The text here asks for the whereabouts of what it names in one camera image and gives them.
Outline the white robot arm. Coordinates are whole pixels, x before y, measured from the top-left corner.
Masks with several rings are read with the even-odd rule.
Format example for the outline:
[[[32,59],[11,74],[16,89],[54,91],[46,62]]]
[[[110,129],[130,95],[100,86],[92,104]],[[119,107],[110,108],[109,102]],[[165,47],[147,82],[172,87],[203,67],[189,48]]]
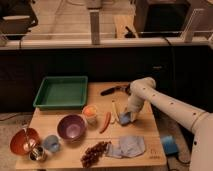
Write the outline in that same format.
[[[156,90],[152,77],[130,83],[127,111],[135,121],[148,101],[194,134],[189,171],[213,171],[213,113],[192,106]]]

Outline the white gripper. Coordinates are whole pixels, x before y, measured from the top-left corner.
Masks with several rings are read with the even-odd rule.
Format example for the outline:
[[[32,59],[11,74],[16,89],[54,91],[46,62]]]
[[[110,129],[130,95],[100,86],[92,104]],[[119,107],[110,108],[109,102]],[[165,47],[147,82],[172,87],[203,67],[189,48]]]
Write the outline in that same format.
[[[141,99],[128,99],[127,111],[130,112],[130,121],[134,122],[137,120],[139,112],[142,110],[144,101]]]

